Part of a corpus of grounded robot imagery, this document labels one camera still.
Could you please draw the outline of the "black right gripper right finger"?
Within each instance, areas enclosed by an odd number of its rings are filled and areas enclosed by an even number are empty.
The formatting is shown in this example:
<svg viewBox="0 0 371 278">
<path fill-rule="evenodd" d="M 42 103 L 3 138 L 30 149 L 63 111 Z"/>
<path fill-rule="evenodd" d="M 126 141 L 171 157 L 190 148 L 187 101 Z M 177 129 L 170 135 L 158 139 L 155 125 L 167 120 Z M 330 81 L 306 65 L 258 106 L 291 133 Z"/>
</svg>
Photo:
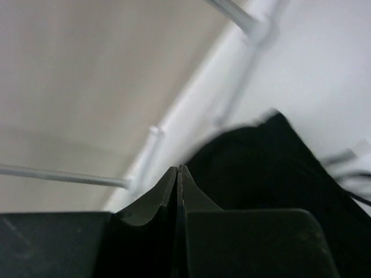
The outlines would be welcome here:
<svg viewBox="0 0 371 278">
<path fill-rule="evenodd" d="M 338 277 L 318 221 L 302 209 L 223 210 L 177 173 L 179 277 Z"/>
</svg>

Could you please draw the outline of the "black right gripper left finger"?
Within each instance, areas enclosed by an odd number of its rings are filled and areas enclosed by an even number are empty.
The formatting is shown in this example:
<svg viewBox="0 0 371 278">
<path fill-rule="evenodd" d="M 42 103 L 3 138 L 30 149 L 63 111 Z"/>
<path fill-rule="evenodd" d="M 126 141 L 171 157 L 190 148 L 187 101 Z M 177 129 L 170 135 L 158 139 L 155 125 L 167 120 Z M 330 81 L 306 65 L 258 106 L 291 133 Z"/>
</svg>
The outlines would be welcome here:
<svg viewBox="0 0 371 278">
<path fill-rule="evenodd" d="M 177 168 L 113 214 L 100 243 L 94 277 L 170 277 L 176 225 Z"/>
</svg>

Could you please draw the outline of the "black trousers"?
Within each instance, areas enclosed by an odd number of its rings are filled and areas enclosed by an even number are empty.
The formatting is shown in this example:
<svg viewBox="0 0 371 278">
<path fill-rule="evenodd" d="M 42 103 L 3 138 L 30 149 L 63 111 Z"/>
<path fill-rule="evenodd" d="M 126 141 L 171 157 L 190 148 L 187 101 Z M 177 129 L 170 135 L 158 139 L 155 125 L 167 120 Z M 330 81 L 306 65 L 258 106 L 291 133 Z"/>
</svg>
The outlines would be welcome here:
<svg viewBox="0 0 371 278">
<path fill-rule="evenodd" d="M 280 112 L 222 133 L 186 166 L 196 185 L 223 209 L 307 210 L 321 225 L 340 276 L 370 276 L 370 216 Z"/>
</svg>

